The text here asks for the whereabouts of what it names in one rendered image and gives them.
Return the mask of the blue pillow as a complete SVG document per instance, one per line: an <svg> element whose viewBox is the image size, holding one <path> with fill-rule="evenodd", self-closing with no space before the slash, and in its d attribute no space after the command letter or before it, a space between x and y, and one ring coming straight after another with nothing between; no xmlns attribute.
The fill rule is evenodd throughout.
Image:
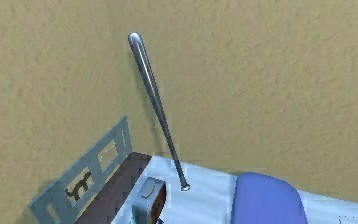
<svg viewBox="0 0 358 224"><path fill-rule="evenodd" d="M230 224L308 224L298 191L286 181L245 172L237 176Z"/></svg>

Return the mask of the grey metal baseball bat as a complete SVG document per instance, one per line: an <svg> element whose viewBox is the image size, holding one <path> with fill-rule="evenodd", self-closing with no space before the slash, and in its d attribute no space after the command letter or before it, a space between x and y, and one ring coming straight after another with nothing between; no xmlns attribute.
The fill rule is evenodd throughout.
<svg viewBox="0 0 358 224"><path fill-rule="evenodd" d="M128 42L133 53L135 62L137 64L138 70L140 72L141 78L143 80L144 86L146 88L147 94L151 101L152 107L156 114L156 117L161 126L162 132L165 136L171 157L175 164L175 168L180 180L181 190L188 191L190 189L190 185L188 184L180 160L178 158L170 130L168 127L168 123L166 120L164 108L160 99L159 91L157 88L157 84L155 81L155 77L153 74L153 70L151 68L149 58L143 43L142 36L137 32L132 32L128 35Z"/></svg>

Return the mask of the bed with pale blue sheet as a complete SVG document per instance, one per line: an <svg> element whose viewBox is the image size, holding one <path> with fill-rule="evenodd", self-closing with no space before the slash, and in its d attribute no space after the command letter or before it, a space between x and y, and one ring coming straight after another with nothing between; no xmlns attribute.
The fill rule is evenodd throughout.
<svg viewBox="0 0 358 224"><path fill-rule="evenodd" d="M188 191L181 190L172 160L133 151L121 118L28 208L37 224L133 224L134 200L152 177L166 182L164 224L230 224L238 175L182 167ZM297 191L308 224L358 224L358 203Z"/></svg>

